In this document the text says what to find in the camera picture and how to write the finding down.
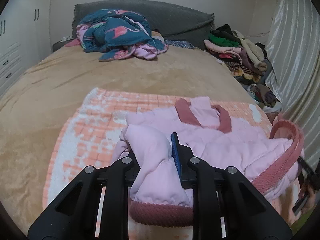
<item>bed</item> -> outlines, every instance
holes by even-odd
[[[213,21],[212,15],[172,4],[121,0],[76,5],[74,23],[114,5],[142,13],[165,38],[197,47],[203,46]],[[158,13],[150,15],[155,8]],[[162,24],[167,10],[172,17]],[[177,22],[182,29],[172,29]],[[84,53],[80,46],[63,47],[28,69],[0,100],[0,200],[25,234],[43,210],[48,165],[60,130],[93,88],[254,104],[228,68],[201,49],[170,46],[153,61],[99,62],[100,56]]]

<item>satin curtain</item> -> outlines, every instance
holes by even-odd
[[[320,16],[310,0],[279,0],[266,46],[274,71],[266,79],[286,119],[305,134],[305,157],[320,156]]]

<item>printed fabric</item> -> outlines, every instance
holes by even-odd
[[[185,49],[194,49],[195,47],[188,41],[170,41],[164,40],[165,44]]]
[[[154,59],[169,47],[151,37],[145,17],[119,9],[101,9],[85,16],[77,26],[77,37],[84,52],[104,53],[99,61],[126,59],[132,55]]]

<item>metal screw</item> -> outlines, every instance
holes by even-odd
[[[131,161],[132,161],[132,159],[131,159],[130,157],[124,157],[124,158],[122,159],[122,162],[125,163],[125,164],[128,164],[128,163],[130,163]]]
[[[84,172],[85,173],[91,173],[91,172],[93,172],[94,171],[94,167],[93,166],[86,166],[85,168],[84,168]]]
[[[193,163],[193,164],[197,164],[197,163],[200,162],[200,160],[197,157],[192,157],[192,158],[190,158],[190,162]]]
[[[228,167],[228,172],[231,174],[235,174],[237,172],[237,169],[234,166],[230,166]]]

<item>pink knit trim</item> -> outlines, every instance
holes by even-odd
[[[191,105],[191,103],[186,101],[183,98],[180,98],[179,100],[176,101],[175,108],[177,110],[178,117],[179,117],[180,121],[183,123],[201,126],[198,119],[195,117],[193,112],[190,110],[190,108],[189,108],[190,105]],[[215,108],[220,114],[220,125],[217,128],[217,130],[219,130],[223,133],[231,132],[231,130],[232,130],[231,118],[230,118],[228,111],[219,105],[211,106],[211,108]]]
[[[138,223],[161,227],[189,227],[193,225],[193,208],[132,201],[130,216]]]
[[[266,193],[268,189],[273,187],[299,158],[304,143],[304,136],[300,129],[288,120],[279,120],[272,127],[270,132],[270,139],[273,139],[276,132],[280,128],[288,128],[292,132],[291,139],[293,140],[291,146],[272,163],[263,173],[256,177],[252,184],[262,193]]]
[[[191,105],[191,103],[186,101],[183,98],[180,98],[174,104],[180,121],[183,123],[201,126],[198,119],[195,117],[195,115],[190,110],[190,108],[189,108],[190,105]]]
[[[214,105],[211,106],[211,108],[217,109],[217,111],[220,114],[220,125],[217,128],[217,130],[223,132],[223,133],[228,133],[231,132],[231,118],[226,109],[224,109],[222,106],[219,105]]]

